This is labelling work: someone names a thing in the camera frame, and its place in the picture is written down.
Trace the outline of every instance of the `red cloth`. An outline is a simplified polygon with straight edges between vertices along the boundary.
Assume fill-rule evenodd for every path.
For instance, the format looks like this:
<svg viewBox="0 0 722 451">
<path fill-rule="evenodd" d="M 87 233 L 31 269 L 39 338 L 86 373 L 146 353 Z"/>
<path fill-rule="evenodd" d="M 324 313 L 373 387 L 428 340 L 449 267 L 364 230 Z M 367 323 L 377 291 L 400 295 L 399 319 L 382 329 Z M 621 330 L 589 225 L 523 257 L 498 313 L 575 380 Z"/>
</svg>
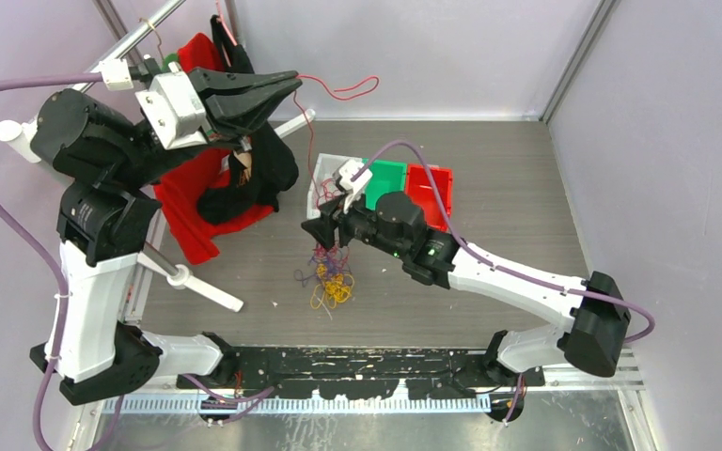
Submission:
<svg viewBox="0 0 722 451">
<path fill-rule="evenodd" d="M 179 62 L 186 70 L 203 68 L 223 70 L 217 48 L 206 35 L 198 33 L 179 50 Z M 197 200 L 208 187 L 227 186 L 228 171 L 220 173 L 223 158 L 229 151 L 209 148 L 197 157 L 162 176 L 153 187 L 162 202 L 162 213 L 170 224 L 170 233 L 193 265 L 220 255 L 212 242 L 217 235 L 238 232 L 273 212 L 273 207 L 254 205 L 242 215 L 221 225 L 209 224 L 197 214 Z"/>
</svg>

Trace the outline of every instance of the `metal floor panel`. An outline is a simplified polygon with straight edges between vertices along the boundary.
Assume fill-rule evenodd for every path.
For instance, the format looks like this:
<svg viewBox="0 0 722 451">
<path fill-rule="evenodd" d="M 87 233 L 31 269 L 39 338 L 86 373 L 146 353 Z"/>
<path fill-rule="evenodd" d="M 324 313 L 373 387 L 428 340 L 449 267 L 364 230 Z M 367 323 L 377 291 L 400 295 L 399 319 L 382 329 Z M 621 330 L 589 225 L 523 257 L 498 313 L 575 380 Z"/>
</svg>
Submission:
<svg viewBox="0 0 722 451">
<path fill-rule="evenodd" d="M 102 425 L 110 415 L 104 415 Z M 528 393 L 508 428 L 482 413 L 250 415 L 207 428 L 194 415 L 125 415 L 104 450 L 632 451 L 618 392 Z"/>
</svg>

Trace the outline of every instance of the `white bin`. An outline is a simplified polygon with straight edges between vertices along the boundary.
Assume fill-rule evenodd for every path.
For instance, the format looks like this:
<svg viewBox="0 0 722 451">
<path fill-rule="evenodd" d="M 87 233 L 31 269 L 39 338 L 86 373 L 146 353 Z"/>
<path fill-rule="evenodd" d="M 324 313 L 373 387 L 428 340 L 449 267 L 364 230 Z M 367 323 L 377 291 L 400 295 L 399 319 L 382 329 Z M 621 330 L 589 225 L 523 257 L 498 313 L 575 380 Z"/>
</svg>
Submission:
<svg viewBox="0 0 722 451">
<path fill-rule="evenodd" d="M 327 179 L 332 179 L 334 172 L 339 169 L 344 162 L 348 160 L 356 160 L 361 162 L 360 158 L 356 157 L 345 157 L 342 155 L 331 155 L 328 153 L 321 153 L 317 157 L 317 166 L 314 168 L 314 179 L 317 181 L 317 186 L 322 187 L 322 183 Z M 336 190 L 336 185 L 330 182 L 326 185 L 328 192 L 332 193 Z M 314 219 L 320 217 L 320 211 L 317 209 L 315 200 L 317 199 L 317 190 L 314 188 L 314 183 L 311 180 L 308 181 L 308 195 L 306 196 L 306 218 Z"/>
</svg>

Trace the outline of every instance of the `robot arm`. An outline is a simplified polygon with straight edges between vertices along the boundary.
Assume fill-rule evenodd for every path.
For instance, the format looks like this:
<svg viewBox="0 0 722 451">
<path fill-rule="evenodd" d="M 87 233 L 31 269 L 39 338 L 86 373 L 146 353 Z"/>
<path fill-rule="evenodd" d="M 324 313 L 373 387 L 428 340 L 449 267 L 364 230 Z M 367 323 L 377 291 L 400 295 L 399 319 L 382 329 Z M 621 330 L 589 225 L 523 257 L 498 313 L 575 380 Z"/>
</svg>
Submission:
<svg viewBox="0 0 722 451">
<path fill-rule="evenodd" d="M 599 272 L 589 280 L 543 272 L 468 242 L 472 251 L 494 263 L 485 265 L 450 234 L 428 226 L 424 211 L 403 192 L 385 194 L 375 210 L 367 209 L 364 196 L 358 195 L 364 188 L 363 179 L 353 183 L 347 177 L 358 169 L 360 163 L 355 162 L 340 168 L 337 186 L 346 194 L 323 204 L 319 218 L 302 224 L 320 245 L 326 249 L 335 244 L 343 247 L 356 239 L 400 259 L 402 269 L 419 283 L 472 291 L 546 320 L 548 324 L 537 329 L 494 335 L 483 364 L 495 381 L 507 383 L 530 368 L 565 362 L 596 376 L 615 374 L 630 322 L 629 311 L 568 293 L 570 288 L 585 288 L 620 298 L 612 278 Z M 526 277 L 514 277 L 514 272 Z M 525 278 L 566 289 L 557 291 Z"/>
<path fill-rule="evenodd" d="M 206 148 L 242 148 L 302 84 L 294 71 L 161 72 L 152 59 L 144 64 L 131 69 L 146 86 L 134 93 L 139 123 L 64 89 L 42 105 L 37 129 L 16 143 L 73 179 L 57 220 L 71 291 L 64 324 L 54 325 L 64 327 L 55 370 L 73 405 L 130 393 L 158 376 L 191 373 L 205 383 L 233 377 L 234 353 L 216 335 L 164 336 L 121 322 L 134 265 L 161 206 L 141 189 Z M 54 337 L 30 352 L 43 371 Z"/>
</svg>

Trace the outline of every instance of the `plastic storage bin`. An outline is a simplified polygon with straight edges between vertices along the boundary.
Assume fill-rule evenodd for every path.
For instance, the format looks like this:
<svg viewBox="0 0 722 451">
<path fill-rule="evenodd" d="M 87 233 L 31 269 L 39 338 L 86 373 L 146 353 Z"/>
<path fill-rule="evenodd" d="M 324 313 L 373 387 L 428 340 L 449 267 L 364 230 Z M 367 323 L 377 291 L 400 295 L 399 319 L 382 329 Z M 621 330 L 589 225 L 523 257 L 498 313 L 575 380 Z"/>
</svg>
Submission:
<svg viewBox="0 0 722 451">
<path fill-rule="evenodd" d="M 317 165 L 314 167 L 314 179 L 317 181 L 317 186 L 320 187 L 320 190 L 322 189 L 322 184 L 325 183 L 325 181 L 328 179 L 332 180 L 334 177 L 334 172 L 336 172 L 337 169 L 339 169 L 339 167 L 348 160 L 356 160 L 359 162 L 361 161 L 360 158 L 345 157 L 342 155 L 331 155 L 328 153 L 321 153 L 319 156 L 317 156 Z M 303 176 L 310 177 L 307 172 L 300 175 L 300 177 Z M 338 191 L 333 181 L 325 183 L 324 186 L 328 193 L 335 193 L 336 191 Z M 317 192 L 314 188 L 314 184 L 311 183 L 311 180 L 309 180 L 308 194 L 306 195 L 307 219 L 314 219 L 320 217 L 320 211 L 317 209 L 317 199 L 318 197 Z M 325 199 L 320 198 L 320 204 L 324 202 Z"/>
<path fill-rule="evenodd" d="M 372 180 L 365 191 L 368 209 L 375 210 L 375 204 L 382 195 L 405 190 L 405 176 L 408 171 L 405 163 L 377 160 L 369 170 L 372 171 Z"/>
<path fill-rule="evenodd" d="M 444 203 L 447 217 L 450 217 L 452 214 L 452 169 L 434 166 L 431 167 L 431 173 L 441 195 L 441 201 Z M 436 203 L 435 194 L 433 194 L 425 169 L 421 164 L 408 164 L 407 176 L 405 193 L 425 211 L 425 220 L 429 226 L 446 232 L 447 223 Z"/>
</svg>

